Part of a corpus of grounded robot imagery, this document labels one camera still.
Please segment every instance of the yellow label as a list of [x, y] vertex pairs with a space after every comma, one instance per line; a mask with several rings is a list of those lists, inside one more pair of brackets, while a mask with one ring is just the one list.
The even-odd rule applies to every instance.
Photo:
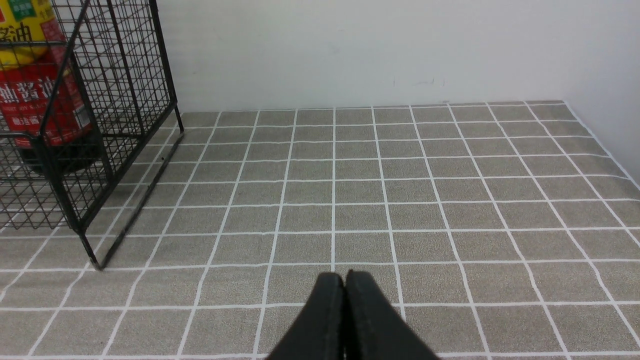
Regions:
[[[0, 41], [9, 43], [47, 40], [41, 24], [55, 18], [49, 0], [0, 0], [0, 13]], [[1, 49], [1, 70], [33, 63], [46, 51], [45, 46]]]

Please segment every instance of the white grid line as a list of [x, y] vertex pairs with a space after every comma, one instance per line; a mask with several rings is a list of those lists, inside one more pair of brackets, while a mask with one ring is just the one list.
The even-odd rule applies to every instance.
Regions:
[[31, 258], [29, 258], [29, 261], [27, 261], [27, 263], [24, 265], [24, 267], [22, 268], [22, 270], [20, 270], [20, 272], [18, 273], [18, 275], [13, 278], [13, 281], [10, 282], [9, 284], [7, 284], [7, 286], [4, 287], [4, 289], [2, 290], [2, 292], [0, 293], [0, 302], [2, 302], [2, 300], [4, 299], [4, 297], [6, 296], [6, 292], [9, 290], [9, 288], [15, 284], [26, 272], [26, 270], [29, 268], [29, 266], [31, 266], [31, 263], [34, 262], [34, 260], [36, 259], [36, 257], [39, 255], [39, 253], [42, 251], [42, 249], [44, 249], [44, 247], [47, 245], [47, 243], [49, 242], [49, 240], [51, 240], [52, 236], [54, 236], [54, 234], [56, 234], [56, 231], [58, 231], [59, 227], [53, 229], [53, 231], [51, 232], [50, 235], [48, 235], [46, 237], [46, 239], [42, 242], [42, 244], [40, 245], [40, 247], [38, 248], [38, 250], [36, 250], [36, 252], [31, 256]]
[[[420, 131], [418, 130], [418, 125], [415, 123], [415, 117], [413, 115], [413, 108], [409, 106], [409, 112], [411, 113], [411, 118], [414, 121], [415, 133], [420, 138]], [[440, 199], [440, 194], [438, 193], [438, 187], [436, 186], [435, 180], [433, 180], [433, 173], [431, 172], [431, 166], [429, 165], [429, 160], [427, 159], [424, 146], [422, 142], [420, 142], [420, 149], [422, 150], [422, 155], [424, 156], [424, 164], [427, 166], [427, 172], [429, 173], [429, 177], [431, 177], [431, 187], [433, 188], [433, 193], [436, 198], [436, 203], [438, 204], [438, 209], [440, 210], [440, 216], [442, 217], [442, 221], [444, 222], [444, 227], [447, 230], [447, 237], [449, 238], [449, 244], [451, 245], [451, 250], [453, 251], [453, 255], [456, 258], [456, 263], [458, 268], [460, 269], [460, 274], [462, 276], [462, 283], [465, 287], [465, 292], [467, 293], [467, 299], [471, 306], [471, 312], [474, 315], [474, 320], [476, 321], [476, 328], [478, 330], [478, 335], [480, 335], [480, 340], [482, 341], [482, 345], [485, 352], [489, 352], [489, 344], [486, 340], [486, 335], [484, 334], [482, 323], [480, 322], [480, 316], [478, 315], [477, 309], [474, 305], [474, 297], [471, 294], [471, 289], [469, 288], [469, 282], [467, 279], [467, 273], [465, 272], [465, 267], [462, 263], [460, 255], [458, 254], [458, 249], [456, 248], [456, 243], [453, 240], [453, 234], [451, 232], [451, 227], [449, 226], [449, 220], [447, 219], [447, 215], [445, 214], [444, 207], [442, 206], [442, 201]]]
[[[640, 259], [591, 259], [594, 263], [640, 263]], [[538, 263], [588, 263], [586, 259], [539, 259], [539, 260], [462, 260], [462, 261], [398, 261], [398, 265], [457, 265], [463, 264], [538, 264]], [[393, 265], [393, 262], [367, 262], [367, 261], [336, 261], [336, 265]], [[268, 266], [269, 263], [246, 263], [246, 264], [202, 264], [202, 265], [165, 265], [165, 266], [149, 266], [149, 267], [111, 267], [108, 272], [137, 272], [143, 269], [147, 270], [185, 270], [194, 268], [228, 268], [228, 267], [262, 267]], [[330, 263], [322, 262], [301, 262], [301, 263], [273, 263], [272, 266], [310, 266], [310, 265], [330, 265]], [[81, 272], [83, 268], [44, 268], [44, 269], [27, 269], [25, 272]], [[19, 273], [21, 269], [4, 269], [0, 273]]]
[[[557, 357], [565, 354], [571, 356], [638, 356], [640, 351], [572, 351], [572, 352], [439, 352], [439, 357], [477, 357], [477, 356], [496, 356], [496, 357]], [[0, 360], [218, 360], [247, 358], [254, 354], [217, 354], [217, 355], [184, 355], [180, 357], [166, 355], [112, 355], [106, 357], [89, 356], [89, 355], [62, 355], [62, 356], [4, 356], [0, 355]], [[269, 354], [257, 354], [258, 358], [267, 357]]]
[[[220, 113], [218, 113], [218, 118], [216, 119], [216, 121], [218, 121], [218, 119], [220, 119]], [[209, 139], [211, 139], [213, 137], [214, 131], [215, 131], [215, 128], [211, 131], [211, 134], [209, 135]], [[200, 153], [199, 159], [202, 159], [202, 157], [204, 156], [206, 150], [207, 150], [207, 146], [205, 146], [202, 149], [202, 152]], [[187, 188], [189, 187], [189, 181], [192, 180], [192, 178], [195, 175], [197, 169], [198, 169], [198, 165], [193, 167], [193, 170], [191, 171], [191, 175], [189, 176], [189, 180], [187, 181], [187, 184], [184, 186], [184, 188], [182, 189], [182, 193], [180, 194], [180, 196], [176, 200], [175, 208], [169, 214], [169, 217], [168, 217], [168, 219], [167, 219], [167, 221], [166, 221], [166, 223], [165, 223], [165, 225], [163, 227], [162, 233], [158, 237], [158, 239], [156, 241], [156, 244], [154, 245], [154, 248], [151, 251], [151, 255], [149, 255], [149, 258], [145, 262], [145, 267], [142, 269], [140, 274], [138, 274], [136, 280], [131, 285], [131, 289], [129, 290], [129, 295], [127, 296], [127, 300], [125, 302], [125, 309], [120, 313], [120, 316], [118, 317], [118, 320], [116, 321], [116, 324], [113, 327], [113, 331], [111, 331], [111, 335], [109, 336], [109, 340], [107, 341], [107, 343], [104, 346], [104, 349], [102, 350], [102, 356], [103, 357], [107, 356], [107, 354], [109, 352], [109, 349], [113, 345], [113, 342], [115, 341], [116, 334], [118, 333], [118, 329], [120, 328], [120, 324], [122, 323], [122, 320], [124, 319], [125, 315], [127, 314], [127, 307], [131, 306], [131, 301], [132, 301], [133, 296], [135, 294], [136, 287], [137, 287], [138, 283], [140, 282], [140, 279], [142, 279], [142, 277], [145, 275], [147, 269], [149, 268], [149, 265], [151, 264], [151, 261], [153, 260], [154, 256], [156, 255], [156, 252], [157, 252], [158, 248], [160, 247], [160, 243], [162, 242], [162, 240], [164, 238], [164, 234], [166, 234], [166, 232], [167, 232], [167, 230], [169, 228], [169, 225], [171, 224], [171, 222], [173, 220], [173, 217], [175, 216], [175, 213], [177, 211], [177, 206], [180, 204], [180, 201], [182, 201], [182, 198], [184, 197], [184, 194], [187, 192]]]
[[[608, 227], [568, 227], [571, 231], [585, 231], [585, 230], [640, 230], [640, 226], [608, 226]], [[454, 233], [483, 233], [483, 232], [506, 232], [505, 229], [495, 228], [495, 229], [451, 229]], [[529, 228], [529, 229], [509, 229], [512, 233], [527, 233], [527, 232], [540, 232], [540, 231], [564, 231], [564, 227], [538, 227], [538, 228]], [[380, 230], [336, 230], [336, 234], [357, 234], [357, 233], [387, 233], [388, 229], [380, 229]], [[394, 233], [444, 233], [445, 229], [394, 229]], [[165, 234], [165, 237], [178, 237], [178, 236], [230, 236], [230, 235], [273, 235], [274, 231], [264, 231], [264, 232], [236, 232], [236, 233], [172, 233]], [[295, 234], [295, 235], [313, 235], [313, 234], [331, 234], [330, 230], [316, 230], [316, 231], [279, 231], [278, 234]], [[88, 235], [88, 238], [95, 238], [97, 235]], [[129, 235], [128, 238], [157, 238], [160, 234], [134, 234]], [[68, 238], [69, 236], [51, 236], [51, 238]], [[42, 237], [37, 236], [13, 236], [11, 238], [7, 237], [7, 239], [42, 239]]]
[[[390, 303], [392, 306], [400, 307], [400, 303]], [[640, 301], [525, 301], [525, 302], [405, 302], [404, 307], [513, 307], [513, 306], [610, 306], [616, 305], [640, 305]], [[229, 305], [201, 305], [193, 307], [191, 305], [164, 305], [164, 306], [77, 306], [77, 307], [4, 307], [0, 311], [13, 313], [37, 313], [60, 311], [162, 311], [162, 310], [219, 310], [219, 309], [262, 309], [276, 307], [303, 307], [302, 302], [283, 302], [274, 304], [229, 304]]]
[[331, 271], [335, 271], [335, 108], [333, 108], [333, 163], [331, 181]]
[[[626, 177], [622, 177], [622, 176], [617, 176], [617, 175], [606, 175], [606, 174], [593, 174], [593, 175], [587, 175], [588, 177], [616, 177], [618, 179], [624, 179], [624, 180], [628, 180]], [[572, 174], [572, 175], [535, 175], [535, 177], [540, 178], [540, 179], [548, 179], [548, 178], [553, 178], [553, 177], [582, 177], [579, 174]], [[485, 179], [528, 179], [530, 178], [530, 176], [485, 176]], [[387, 181], [402, 181], [402, 180], [431, 180], [431, 177], [390, 177], [387, 179]], [[443, 176], [437, 176], [437, 177], [433, 177], [434, 180], [462, 180], [462, 179], [480, 179], [480, 177], [474, 177], [474, 176], [447, 176], [447, 177], [443, 177]], [[284, 180], [242, 180], [239, 183], [244, 184], [244, 183], [281, 183]], [[304, 180], [304, 179], [289, 179], [287, 180], [290, 183], [322, 183], [322, 182], [329, 182], [331, 181], [331, 179], [327, 178], [327, 179], [308, 179], [308, 180]], [[340, 182], [340, 181], [377, 181], [377, 179], [336, 179], [336, 181]], [[185, 182], [180, 182], [180, 181], [165, 181], [165, 182], [158, 182], [158, 184], [163, 184], [163, 185], [184, 185], [186, 184]], [[192, 181], [191, 184], [235, 184], [235, 181]], [[126, 186], [134, 186], [136, 185], [136, 183], [122, 183], [122, 185], [126, 185]]]
[[[424, 180], [432, 180], [433, 178], [424, 178]], [[473, 178], [469, 178], [469, 179], [473, 179], [473, 180], [480, 180], [479, 177], [473, 177]], [[513, 177], [512, 179], [534, 179], [535, 177], [532, 176], [518, 176], [518, 177]], [[331, 180], [328, 181], [314, 181], [314, 182], [322, 182], [322, 183], [329, 183]], [[367, 181], [377, 181], [377, 179], [374, 180], [357, 180], [355, 182], [367, 182]], [[281, 183], [282, 181], [266, 181], [265, 183]], [[622, 198], [611, 198], [611, 199], [597, 199], [597, 198], [592, 198], [592, 199], [549, 199], [549, 200], [496, 200], [497, 203], [499, 204], [514, 204], [514, 203], [532, 203], [532, 202], [544, 202], [544, 203], [548, 203], [548, 202], [602, 202], [603, 200], [609, 201], [609, 202], [616, 202], [616, 201], [631, 201], [631, 202], [640, 202], [640, 199], [634, 199], [631, 197], [622, 197]], [[442, 201], [443, 204], [487, 204], [487, 203], [493, 203], [491, 200], [445, 200]], [[337, 206], [352, 206], [352, 205], [383, 205], [384, 202], [337, 202], [337, 203], [332, 203], [332, 202], [292, 202], [292, 203], [285, 203], [284, 206], [330, 206], [330, 205], [337, 205]], [[399, 201], [392, 201], [392, 202], [388, 202], [387, 204], [390, 205], [418, 205], [418, 204], [438, 204], [437, 201], [404, 201], [404, 202], [399, 202]], [[279, 204], [234, 204], [231, 205], [231, 208], [273, 208], [275, 206], [279, 206]], [[145, 209], [173, 209], [175, 206], [162, 206], [162, 205], [155, 205], [155, 206], [145, 206]], [[216, 209], [216, 208], [226, 208], [226, 205], [180, 205], [177, 206], [178, 209]], [[105, 210], [120, 210], [120, 209], [135, 209], [135, 206], [105, 206], [103, 207], [103, 209]]]
[[[449, 112], [451, 113], [451, 116], [453, 117], [456, 126], [458, 125], [457, 121], [456, 121], [456, 116], [453, 113], [453, 110], [451, 109], [451, 107], [449, 107]], [[467, 148], [467, 152], [469, 153], [469, 155], [471, 156], [471, 149], [469, 148], [469, 145], [466, 141], [466, 139], [464, 138], [464, 135], [462, 133], [462, 130], [458, 127], [458, 132], [460, 133], [460, 136], [462, 136], [462, 141], [465, 143], [465, 147]], [[473, 162], [475, 168], [476, 168], [476, 172], [482, 176], [482, 172], [480, 171], [480, 168], [478, 167], [477, 163], [476, 163], [476, 159], [471, 157], [471, 161]], [[484, 189], [486, 190], [486, 192], [489, 194], [489, 198], [491, 200], [495, 200], [495, 198], [493, 197], [493, 194], [491, 193], [491, 190], [489, 189], [489, 186], [487, 185], [486, 181], [484, 180], [484, 178], [481, 177], [481, 180], [483, 182], [484, 185]], [[518, 253], [518, 256], [520, 256], [520, 258], [522, 260], [525, 260], [524, 255], [522, 254], [522, 252], [520, 251], [520, 248], [518, 247], [518, 244], [516, 243], [513, 234], [511, 234], [511, 231], [509, 230], [509, 225], [507, 224], [506, 220], [504, 219], [504, 217], [502, 216], [502, 212], [500, 211], [500, 208], [498, 207], [497, 203], [493, 203], [493, 208], [496, 211], [496, 213], [498, 214], [498, 217], [500, 218], [500, 221], [502, 222], [502, 226], [505, 228], [507, 235], [509, 236], [509, 239], [511, 240], [511, 244], [513, 245], [513, 248], [516, 250], [516, 252]], [[536, 285], [536, 280], [533, 276], [533, 272], [531, 271], [531, 267], [529, 266], [529, 264], [524, 263], [524, 267], [527, 269], [527, 273], [529, 274], [529, 280], [531, 282], [531, 286], [533, 287], [533, 290], [536, 292], [536, 296], [538, 297], [538, 299], [541, 302], [544, 302], [544, 298], [542, 297], [542, 293], [540, 292], [540, 289], [538, 289], [538, 286]], [[551, 317], [551, 312], [549, 311], [549, 308], [545, 305], [542, 305], [542, 308], [547, 316], [547, 319], [549, 320], [549, 323], [551, 325], [551, 328], [553, 329], [554, 334], [556, 335], [556, 339], [558, 341], [558, 343], [560, 344], [560, 347], [562, 348], [563, 352], [564, 352], [564, 356], [567, 358], [567, 360], [571, 360], [571, 355], [568, 354], [568, 349], [566, 347], [566, 345], [564, 344], [564, 341], [562, 339], [562, 336], [560, 335], [560, 332], [556, 326], [556, 323], [554, 321], [554, 319]]]
[[[269, 278], [271, 276], [271, 269], [273, 268], [274, 259], [276, 256], [276, 247], [278, 246], [278, 231], [280, 230], [280, 221], [282, 219], [282, 209], [284, 208], [284, 197], [287, 191], [287, 178], [289, 177], [289, 164], [291, 163], [291, 154], [293, 153], [293, 137], [296, 133], [296, 123], [298, 121], [298, 111], [293, 115], [293, 131], [291, 131], [291, 144], [289, 145], [289, 157], [287, 159], [287, 165], [284, 170], [284, 182], [282, 183], [282, 192], [280, 194], [280, 205], [278, 207], [278, 216], [276, 218], [275, 234], [273, 235], [273, 243], [271, 244], [271, 255], [269, 255], [269, 265], [264, 276], [264, 287], [262, 289], [262, 304], [267, 304], [267, 298], [269, 296]], [[264, 323], [264, 313], [266, 308], [260, 309], [260, 317], [258, 318], [258, 326], [255, 330], [255, 340], [253, 342], [253, 356], [252, 359], [256, 360], [258, 356], [258, 349], [260, 346], [260, 335], [262, 334], [262, 325]]]
[[[536, 114], [531, 110], [531, 108], [528, 108], [529, 111], [531, 112], [531, 114], [533, 114], [534, 117], [536, 117], [536, 119], [538, 118], [536, 116]], [[545, 131], [548, 133], [548, 129], [546, 126], [542, 125], [545, 128]], [[556, 144], [556, 146], [558, 148], [560, 148], [560, 150], [564, 152], [564, 149], [562, 149], [562, 147], [560, 146], [560, 144], [558, 144], [558, 142], [554, 139], [554, 143]], [[603, 200], [602, 196], [600, 195], [600, 193], [598, 193], [598, 190], [596, 190], [596, 188], [593, 186], [593, 184], [591, 184], [591, 181], [589, 181], [589, 179], [584, 176], [584, 174], [582, 173], [582, 171], [580, 170], [580, 168], [573, 162], [573, 160], [571, 159], [571, 157], [569, 157], [567, 155], [567, 159], [571, 162], [571, 164], [575, 167], [575, 169], [582, 175], [583, 179], [587, 182], [587, 184], [589, 185], [589, 187], [591, 188], [591, 190], [598, 196], [598, 198], [602, 201], [602, 203], [606, 206], [606, 208], [609, 210], [609, 212], [611, 213], [611, 215], [613, 215], [613, 217], [618, 221], [618, 223], [620, 225], [625, 225], [622, 220], [620, 220], [620, 217], [617, 216], [617, 214], [615, 214], [615, 212], [613, 211], [613, 209], [611, 209], [611, 207], [609, 206], [609, 204]], [[548, 199], [547, 194], [542, 190], [542, 187], [540, 186], [540, 184], [538, 184], [537, 180], [533, 180], [536, 183], [536, 186], [540, 189], [540, 191], [542, 192], [542, 195], [545, 197], [545, 199]], [[551, 207], [551, 210], [554, 212], [555, 216], [557, 217], [557, 219], [560, 221], [560, 223], [562, 224], [563, 227], [566, 227], [566, 224], [564, 222], [564, 220], [562, 219], [562, 217], [560, 216], [560, 214], [557, 212], [555, 206], [553, 205], [552, 202], [549, 202], [549, 206]], [[571, 231], [566, 230], [567, 235], [571, 238], [573, 244], [578, 248], [578, 250], [580, 250], [580, 252], [582, 253], [582, 255], [584, 256], [585, 259], [590, 260], [589, 256], [587, 255], [586, 251], [584, 251], [584, 249], [582, 248], [582, 246], [580, 246], [580, 243], [578, 243], [578, 241], [576, 241], [576, 239], [573, 237], [573, 234], [571, 233]], [[627, 234], [635, 241], [635, 243], [640, 247], [640, 242], [638, 242], [638, 240], [636, 239], [636, 237], [627, 229]], [[591, 268], [593, 269], [596, 278], [598, 280], [598, 284], [600, 285], [600, 287], [602, 288], [602, 290], [604, 290], [605, 294], [607, 294], [607, 298], [609, 298], [609, 300], [611, 302], [614, 301], [613, 295], [611, 295], [611, 292], [609, 291], [609, 289], [607, 288], [607, 286], [605, 286], [604, 282], [602, 281], [602, 277], [600, 276], [600, 271], [598, 270], [598, 268], [593, 264], [593, 262], [589, 261], [589, 265], [591, 266]], [[613, 307], [615, 308], [616, 312], [618, 313], [618, 316], [620, 316], [620, 318], [622, 319], [622, 322], [625, 324], [625, 326], [627, 327], [627, 329], [629, 330], [629, 333], [631, 334], [631, 336], [633, 337], [633, 339], [636, 341], [636, 345], [638, 347], [640, 347], [640, 338], [638, 337], [638, 335], [636, 334], [636, 331], [634, 330], [633, 326], [631, 326], [631, 324], [629, 323], [629, 321], [627, 320], [627, 317], [622, 313], [622, 310], [620, 309], [620, 307], [617, 304], [613, 304]]]
[[[216, 119], [216, 125], [218, 124], [218, 121], [220, 120], [220, 114], [218, 113], [218, 118]], [[260, 112], [258, 111], [255, 114], [255, 123], [254, 125], [258, 124], [258, 118], [260, 117]], [[213, 136], [214, 132], [215, 132], [216, 128], [214, 127], [214, 130], [211, 132], [211, 136]], [[250, 140], [253, 138], [255, 134], [255, 127], [253, 128], [253, 131], [251, 132], [251, 136], [250, 136]], [[249, 149], [251, 148], [251, 145], [246, 147], [246, 150], [244, 151], [244, 160], [246, 160], [246, 158], [249, 156]], [[238, 180], [240, 180], [240, 176], [242, 175], [242, 170], [244, 168], [244, 164], [245, 162], [243, 161], [240, 165], [240, 170], [238, 171], [238, 175], [236, 177], [236, 183], [234, 185], [233, 190], [231, 191], [231, 195], [229, 197], [229, 202], [228, 202], [228, 206], [227, 209], [225, 210], [225, 214], [222, 218], [222, 221], [220, 222], [220, 229], [218, 230], [218, 235], [216, 236], [216, 241], [214, 242], [213, 245], [213, 249], [211, 249], [211, 253], [209, 254], [209, 259], [207, 260], [207, 267], [205, 268], [205, 270], [202, 272], [202, 275], [200, 276], [200, 280], [198, 281], [198, 288], [196, 290], [196, 296], [195, 299], [193, 300], [193, 306], [191, 306], [191, 312], [189, 314], [189, 318], [187, 320], [187, 324], [184, 328], [184, 331], [182, 333], [182, 338], [180, 339], [180, 345], [178, 346], [178, 351], [177, 351], [177, 357], [180, 357], [182, 355], [182, 352], [184, 351], [184, 347], [186, 346], [186, 342], [187, 342], [187, 338], [189, 336], [189, 330], [191, 329], [191, 324], [193, 323], [193, 319], [195, 317], [195, 313], [196, 313], [196, 309], [198, 308], [198, 305], [200, 303], [200, 297], [202, 296], [202, 286], [204, 285], [204, 281], [205, 278], [207, 277], [207, 274], [209, 272], [209, 269], [212, 267], [212, 263], [213, 263], [213, 258], [216, 255], [216, 252], [218, 250], [218, 244], [220, 243], [220, 238], [221, 238], [221, 234], [225, 228], [225, 225], [227, 224], [227, 218], [229, 216], [229, 212], [231, 210], [231, 203], [234, 200], [234, 197], [236, 196], [236, 191], [237, 191], [237, 187], [238, 187]]]
[[[376, 112], [374, 111], [373, 107], [371, 108], [371, 117], [372, 117], [373, 124], [375, 125]], [[404, 310], [404, 296], [402, 292], [402, 281], [400, 280], [400, 267], [397, 264], [398, 258], [396, 255], [396, 243], [394, 241], [393, 226], [391, 224], [391, 215], [389, 213], [387, 186], [385, 184], [385, 173], [382, 167], [382, 159], [380, 158], [380, 143], [378, 142], [378, 128], [376, 126], [373, 127], [373, 135], [375, 136], [375, 139], [376, 139], [376, 151], [378, 152], [378, 167], [380, 171], [380, 183], [382, 185], [382, 196], [384, 199], [385, 214], [387, 217], [387, 229], [389, 233], [389, 243], [391, 246], [391, 258], [394, 262], [394, 271], [396, 272], [396, 288], [398, 292], [398, 301], [400, 303], [400, 316], [402, 317], [403, 320], [406, 321], [406, 311]]]

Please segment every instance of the metal wire mesh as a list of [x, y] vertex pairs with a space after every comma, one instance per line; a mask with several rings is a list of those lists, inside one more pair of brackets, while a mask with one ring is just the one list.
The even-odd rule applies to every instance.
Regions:
[[[55, 227], [66, 222], [75, 230], [86, 228], [176, 103], [154, 0], [52, 2], [64, 34], [61, 41], [46, 43], [56, 56], [12, 69], [12, 74], [23, 81], [20, 75], [29, 77], [25, 71], [36, 72], [48, 86], [53, 79], [47, 74], [52, 66], [62, 68], [60, 54], [71, 39], [68, 71], [83, 106], [77, 106], [70, 91], [73, 84], [64, 78], [53, 95], [51, 112], [39, 108], [30, 120], [44, 123], [41, 132], [30, 130], [33, 126], [16, 131], [8, 126], [11, 116], [0, 119], [0, 227]], [[42, 47], [24, 45], [9, 43], [14, 50]], [[61, 117], [87, 125], [70, 130], [61, 125]], [[20, 112], [15, 118], [30, 119]], [[57, 138], [62, 140], [53, 146]]]

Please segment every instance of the wire basket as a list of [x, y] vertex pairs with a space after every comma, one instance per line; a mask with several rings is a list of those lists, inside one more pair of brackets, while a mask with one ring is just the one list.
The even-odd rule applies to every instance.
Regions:
[[[3, 56], [13, 51], [15, 59], [0, 64], [0, 227], [67, 225], [80, 235], [94, 266], [103, 268], [184, 133], [156, 1], [7, 3], [15, 25], [0, 28], [0, 50]], [[29, 25], [34, 14], [53, 19], [53, 25], [40, 25], [44, 39]], [[98, 262], [86, 230], [173, 111], [181, 136]]]

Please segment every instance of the bottle label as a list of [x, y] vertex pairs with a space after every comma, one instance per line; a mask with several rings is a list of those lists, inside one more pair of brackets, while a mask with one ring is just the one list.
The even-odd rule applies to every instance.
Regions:
[[8, 2], [16, 22], [36, 16], [31, 0], [8, 0]]
[[[42, 24], [49, 40], [63, 39], [55, 19]], [[36, 62], [0, 72], [0, 111], [12, 131], [37, 135], [40, 122], [52, 95], [64, 52], [53, 47]], [[78, 90], [76, 79], [67, 67], [60, 84], [53, 111], [47, 122], [46, 140], [50, 146], [61, 146], [91, 131], [91, 123]], [[18, 147], [31, 147], [27, 138], [16, 138]]]

